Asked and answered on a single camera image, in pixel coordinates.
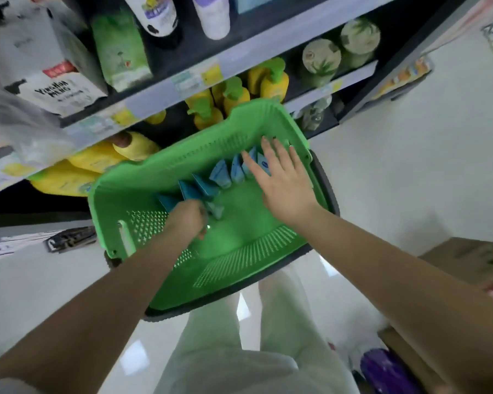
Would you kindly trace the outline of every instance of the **green package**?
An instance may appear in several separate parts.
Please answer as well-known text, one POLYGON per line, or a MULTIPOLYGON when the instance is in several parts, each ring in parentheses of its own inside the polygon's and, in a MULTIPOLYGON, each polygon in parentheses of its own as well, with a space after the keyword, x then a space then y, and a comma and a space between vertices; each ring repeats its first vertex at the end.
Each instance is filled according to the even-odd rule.
POLYGON ((152 77, 139 29, 129 10, 96 15, 91 28, 104 79, 117 92, 152 77))

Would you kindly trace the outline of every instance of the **white carton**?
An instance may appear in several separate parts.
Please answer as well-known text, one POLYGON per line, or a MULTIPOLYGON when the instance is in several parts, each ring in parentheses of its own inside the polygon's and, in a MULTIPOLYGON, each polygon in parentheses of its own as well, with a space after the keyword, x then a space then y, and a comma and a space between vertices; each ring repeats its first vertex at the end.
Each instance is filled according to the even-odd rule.
POLYGON ((97 60, 46 10, 0 27, 0 79, 9 92, 62 117, 108 94, 97 60))
POLYGON ((6 21, 29 16, 40 8, 49 9, 55 19, 74 33, 88 28, 76 0, 0 0, 0 11, 6 21))

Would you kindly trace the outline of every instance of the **green shopping basket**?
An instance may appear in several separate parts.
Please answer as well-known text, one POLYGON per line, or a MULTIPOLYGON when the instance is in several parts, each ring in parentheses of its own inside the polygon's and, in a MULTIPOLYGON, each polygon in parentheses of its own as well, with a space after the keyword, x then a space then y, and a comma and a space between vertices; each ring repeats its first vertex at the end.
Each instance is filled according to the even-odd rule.
MULTIPOLYGON (((318 202, 339 214, 329 181, 294 120, 279 103, 258 99, 143 162, 122 162, 98 178, 88 202, 109 258, 124 260, 161 232, 168 213, 156 202, 156 192, 180 197, 178 180, 192 182, 192 173, 208 177, 220 159, 230 165, 234 155, 254 145, 261 151, 262 135, 294 146, 318 202)), ((311 250, 271 215, 261 195, 254 178, 221 191, 216 202, 224 206, 223 218, 210 218, 204 240, 195 240, 181 254, 151 301, 146 320, 170 318, 228 296, 311 250)))

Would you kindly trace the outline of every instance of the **white floor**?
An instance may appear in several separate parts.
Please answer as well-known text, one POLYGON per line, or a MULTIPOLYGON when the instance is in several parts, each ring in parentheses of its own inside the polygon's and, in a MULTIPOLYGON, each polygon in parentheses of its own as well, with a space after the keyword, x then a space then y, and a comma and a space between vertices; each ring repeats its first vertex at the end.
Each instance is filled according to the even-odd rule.
MULTIPOLYGON (((437 70, 408 96, 368 110, 311 143, 343 218, 413 254, 450 236, 493 240, 493 53, 475 32, 432 58, 437 70)), ((336 345, 385 324, 316 253, 294 266, 316 322, 336 345)), ((96 245, 63 255, 33 246, 1 260, 0 355, 107 271, 96 245)), ((251 313, 241 321, 247 349, 259 347, 256 291, 256 285, 243 291, 251 313)), ((151 393, 186 319, 141 322, 128 345, 139 340, 149 366, 126 376, 118 362, 101 392, 151 393)))

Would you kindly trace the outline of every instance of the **yellow container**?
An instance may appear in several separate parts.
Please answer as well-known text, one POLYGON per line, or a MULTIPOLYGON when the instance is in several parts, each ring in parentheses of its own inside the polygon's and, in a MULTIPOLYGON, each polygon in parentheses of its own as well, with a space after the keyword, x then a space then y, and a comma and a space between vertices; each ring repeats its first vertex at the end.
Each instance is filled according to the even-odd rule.
POLYGON ((285 61, 275 57, 263 62, 261 66, 269 73, 261 81, 261 98, 271 98, 281 103, 289 89, 289 75, 284 72, 285 61))
POLYGON ((237 76, 233 76, 226 80, 227 89, 224 94, 224 113, 227 116, 230 116, 230 112, 237 105, 240 105, 244 102, 250 101, 250 93, 248 90, 243 87, 241 83, 241 79, 237 76))
POLYGON ((161 124, 165 118, 166 118, 166 111, 161 110, 160 112, 151 115, 149 118, 145 118, 145 122, 153 125, 158 125, 161 124))
POLYGON ((247 87, 252 95, 259 95, 261 91, 261 81, 269 73, 269 69, 257 65, 248 71, 247 87))
POLYGON ((223 107, 223 101, 224 101, 223 92, 226 89, 227 89, 227 82, 226 81, 222 81, 222 82, 217 83, 216 85, 212 86, 212 95, 214 98, 214 102, 216 103, 216 106, 218 108, 223 107))
POLYGON ((98 177, 100 174, 79 169, 64 159, 27 179, 40 192, 50 195, 86 197, 98 177))
POLYGON ((128 134, 131 135, 130 144, 128 146, 122 147, 113 144, 113 149, 125 158, 133 160, 134 162, 140 162, 161 150, 155 142, 146 138, 141 133, 128 131, 128 134))
POLYGON ((196 99, 193 103, 193 109, 190 109, 188 114, 195 114, 193 124, 196 125, 198 130, 206 129, 223 121, 221 111, 210 105, 206 98, 196 99))
POLYGON ((100 141, 73 156, 68 157, 70 163, 80 169, 103 173, 123 160, 128 160, 113 149, 108 141, 100 141))
POLYGON ((214 105, 212 93, 210 92, 209 88, 207 88, 204 91, 198 92, 197 94, 194 94, 191 97, 186 98, 184 100, 184 102, 186 102, 186 105, 188 105, 188 108, 192 109, 194 101, 196 99, 199 99, 199 98, 208 98, 210 100, 210 105, 212 105, 212 106, 214 105))

